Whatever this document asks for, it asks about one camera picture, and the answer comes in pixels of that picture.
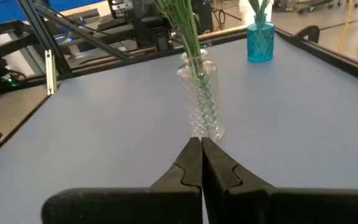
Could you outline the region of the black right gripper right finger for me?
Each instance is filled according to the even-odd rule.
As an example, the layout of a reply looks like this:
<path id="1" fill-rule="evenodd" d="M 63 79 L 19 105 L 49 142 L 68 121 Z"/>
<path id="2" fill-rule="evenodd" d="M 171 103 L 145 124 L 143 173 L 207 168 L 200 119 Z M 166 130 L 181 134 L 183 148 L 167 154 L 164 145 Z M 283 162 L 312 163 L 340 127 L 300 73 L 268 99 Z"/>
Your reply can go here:
<path id="1" fill-rule="evenodd" d="M 203 193 L 210 223 L 358 224 L 358 189 L 279 188 L 202 138 Z"/>

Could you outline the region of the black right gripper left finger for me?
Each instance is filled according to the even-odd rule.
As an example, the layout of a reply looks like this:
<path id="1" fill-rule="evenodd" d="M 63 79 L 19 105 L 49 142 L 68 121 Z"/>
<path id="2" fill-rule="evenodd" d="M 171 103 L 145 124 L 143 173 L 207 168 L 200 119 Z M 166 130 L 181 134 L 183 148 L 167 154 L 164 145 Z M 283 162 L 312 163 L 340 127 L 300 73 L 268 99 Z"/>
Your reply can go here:
<path id="1" fill-rule="evenodd" d="M 42 223 L 202 223 L 203 149 L 190 138 L 150 187 L 77 188 L 49 197 Z"/>

